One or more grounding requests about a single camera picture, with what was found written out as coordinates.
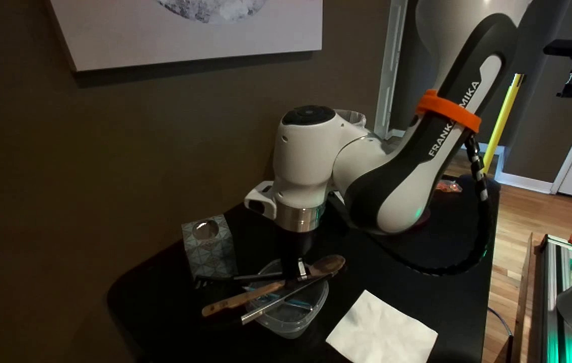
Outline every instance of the white tissue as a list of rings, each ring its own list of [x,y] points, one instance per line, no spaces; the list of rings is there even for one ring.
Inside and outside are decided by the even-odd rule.
[[[326,342],[354,363],[424,363],[437,332],[369,290],[349,308]]]

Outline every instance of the brown wall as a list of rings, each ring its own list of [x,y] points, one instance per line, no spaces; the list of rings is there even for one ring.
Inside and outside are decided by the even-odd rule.
[[[270,175],[290,107],[373,116],[390,1],[326,1],[316,54],[83,83],[45,4],[0,4],[0,361],[129,361],[107,288]]]

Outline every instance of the clear container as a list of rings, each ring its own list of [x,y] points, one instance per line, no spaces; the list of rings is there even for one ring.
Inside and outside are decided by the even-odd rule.
[[[272,260],[259,274],[281,272],[281,269],[282,269],[281,260]],[[265,316],[261,316],[259,322],[265,329],[268,329],[268,331],[272,331],[272,332],[277,332],[285,339],[297,339],[318,316],[318,313],[322,310],[322,307],[326,303],[326,297],[329,297],[329,283],[320,281],[320,283],[301,290],[299,294],[290,297],[285,305],[281,305],[272,313],[266,313]],[[254,310],[256,307],[266,305],[272,299],[275,297],[251,303],[249,310]]]

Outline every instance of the orange ring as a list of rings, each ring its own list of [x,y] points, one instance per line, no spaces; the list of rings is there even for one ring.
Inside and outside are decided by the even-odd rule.
[[[437,90],[429,89],[419,105],[418,105],[418,113],[426,115],[426,113],[437,113],[442,116],[452,118],[453,123],[463,125],[465,128],[480,133],[481,128],[481,116],[469,113],[468,109],[463,109],[458,103],[452,103],[450,99],[443,99],[437,94]]]

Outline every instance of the black table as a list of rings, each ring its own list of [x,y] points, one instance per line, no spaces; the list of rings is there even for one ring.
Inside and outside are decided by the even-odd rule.
[[[331,281],[324,308],[301,339],[281,339],[261,324],[227,326],[226,319],[203,322],[198,315],[203,301],[193,293],[181,242],[121,276],[109,290],[109,308],[139,361],[344,361],[324,339],[369,288],[440,332],[432,361],[481,361],[500,188],[489,185],[484,216],[473,181],[460,184],[463,194],[437,192],[429,219],[392,240],[349,227],[329,203],[306,258],[339,252],[347,265]],[[272,222],[241,206],[227,210],[226,219],[240,274],[259,272],[278,256]]]

